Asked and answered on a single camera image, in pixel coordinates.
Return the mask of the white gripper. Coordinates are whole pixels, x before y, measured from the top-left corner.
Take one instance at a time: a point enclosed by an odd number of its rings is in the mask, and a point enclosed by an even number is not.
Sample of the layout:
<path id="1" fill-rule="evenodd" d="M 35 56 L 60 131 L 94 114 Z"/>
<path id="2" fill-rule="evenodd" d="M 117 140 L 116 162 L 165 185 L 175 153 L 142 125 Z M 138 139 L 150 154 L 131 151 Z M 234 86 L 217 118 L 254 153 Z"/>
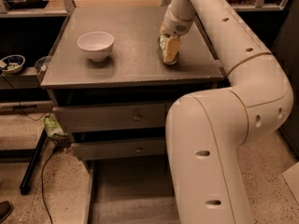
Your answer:
<path id="1" fill-rule="evenodd" d="M 169 6 L 160 28 L 161 35 L 170 35 L 164 39 L 164 63 L 175 63 L 181 45 L 178 36 L 186 35 L 193 24 L 193 10 Z"/>

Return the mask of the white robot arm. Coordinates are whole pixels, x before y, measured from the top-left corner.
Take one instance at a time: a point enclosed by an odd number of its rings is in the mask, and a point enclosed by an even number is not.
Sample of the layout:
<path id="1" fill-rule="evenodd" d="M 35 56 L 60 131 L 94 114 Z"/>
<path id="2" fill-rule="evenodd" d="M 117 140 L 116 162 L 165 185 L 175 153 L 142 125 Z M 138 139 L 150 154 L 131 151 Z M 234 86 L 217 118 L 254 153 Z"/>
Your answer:
<path id="1" fill-rule="evenodd" d="M 180 224 L 254 224 L 237 148 L 279 128 L 292 86 L 272 52 L 226 0 L 172 0 L 170 35 L 199 19 L 230 85 L 178 98 L 166 118 L 166 148 Z"/>

